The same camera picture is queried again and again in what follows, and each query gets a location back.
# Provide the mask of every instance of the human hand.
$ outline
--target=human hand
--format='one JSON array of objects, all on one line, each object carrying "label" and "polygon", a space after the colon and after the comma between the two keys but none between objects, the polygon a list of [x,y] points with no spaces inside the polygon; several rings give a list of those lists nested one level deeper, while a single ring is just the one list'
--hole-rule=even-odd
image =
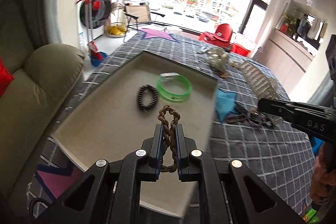
[{"label": "human hand", "polygon": [[328,201],[326,199],[329,192],[327,185],[336,185],[336,170],[327,173],[325,164],[325,144],[323,144],[315,161],[310,185],[310,197],[315,203],[323,204]]}]

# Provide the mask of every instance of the black bracelet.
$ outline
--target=black bracelet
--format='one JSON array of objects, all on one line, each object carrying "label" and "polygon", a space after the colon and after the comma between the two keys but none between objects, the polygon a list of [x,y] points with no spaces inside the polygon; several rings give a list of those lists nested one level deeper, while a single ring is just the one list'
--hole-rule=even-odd
[{"label": "black bracelet", "polygon": [[[147,106],[145,106],[142,102],[142,95],[145,90],[148,90],[150,93],[152,93],[152,97],[153,97],[151,102]],[[137,104],[138,104],[139,110],[141,111],[152,110],[155,107],[156,103],[158,102],[158,99],[159,99],[159,94],[155,87],[152,87],[151,85],[143,85],[142,87],[140,87],[138,91],[138,96],[137,96]]]}]

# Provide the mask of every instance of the washing machine door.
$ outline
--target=washing machine door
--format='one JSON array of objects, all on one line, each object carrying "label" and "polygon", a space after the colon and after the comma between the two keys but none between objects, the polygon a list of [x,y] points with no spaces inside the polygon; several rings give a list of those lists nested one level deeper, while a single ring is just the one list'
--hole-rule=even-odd
[{"label": "washing machine door", "polygon": [[[110,0],[92,0],[92,23],[93,29],[103,26],[111,13]],[[82,2],[79,10],[79,18],[82,24],[86,27],[85,21],[85,2]]]}]

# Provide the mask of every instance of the silver screw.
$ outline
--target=silver screw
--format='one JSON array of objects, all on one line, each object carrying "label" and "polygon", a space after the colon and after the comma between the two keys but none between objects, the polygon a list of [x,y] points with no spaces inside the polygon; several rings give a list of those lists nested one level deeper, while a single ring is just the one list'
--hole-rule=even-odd
[{"label": "silver screw", "polygon": [[242,164],[242,162],[241,162],[240,160],[233,160],[232,163],[231,163],[231,165],[232,165],[233,167],[239,168],[239,167],[241,167],[243,164]]},{"label": "silver screw", "polygon": [[103,167],[103,166],[106,165],[106,160],[97,160],[97,161],[96,161],[96,165],[97,165],[98,167]]},{"label": "silver screw", "polygon": [[193,151],[191,151],[191,155],[193,155],[194,157],[199,157],[200,155],[202,155],[202,151],[193,150]]},{"label": "silver screw", "polygon": [[146,155],[146,150],[139,149],[135,154],[139,157],[145,156]]}]

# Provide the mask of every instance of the red bucket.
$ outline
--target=red bucket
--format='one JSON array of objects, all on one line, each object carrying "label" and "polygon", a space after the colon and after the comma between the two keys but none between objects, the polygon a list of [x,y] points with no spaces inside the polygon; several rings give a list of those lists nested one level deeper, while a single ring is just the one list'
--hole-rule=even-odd
[{"label": "red bucket", "polygon": [[255,44],[247,39],[244,35],[238,33],[233,42],[231,52],[237,53],[241,56],[247,56],[255,48]]}]

